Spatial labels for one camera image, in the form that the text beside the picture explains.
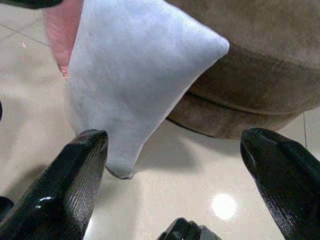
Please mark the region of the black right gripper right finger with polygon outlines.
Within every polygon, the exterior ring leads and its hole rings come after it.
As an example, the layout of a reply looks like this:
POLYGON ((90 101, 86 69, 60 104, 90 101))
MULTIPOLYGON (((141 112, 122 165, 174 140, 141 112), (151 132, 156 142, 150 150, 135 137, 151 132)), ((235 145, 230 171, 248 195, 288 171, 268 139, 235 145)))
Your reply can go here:
POLYGON ((242 132, 240 152, 286 240, 320 238, 320 162, 300 143, 265 128, 242 132))

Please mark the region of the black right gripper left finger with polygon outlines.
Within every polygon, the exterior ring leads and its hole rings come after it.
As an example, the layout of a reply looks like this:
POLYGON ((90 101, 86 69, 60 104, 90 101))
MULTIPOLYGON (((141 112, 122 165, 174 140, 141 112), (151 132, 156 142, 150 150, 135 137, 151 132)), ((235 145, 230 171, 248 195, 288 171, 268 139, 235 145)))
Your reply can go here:
POLYGON ((108 153, 108 134, 72 139, 37 176, 0 224, 2 240, 82 240, 93 214, 108 153))

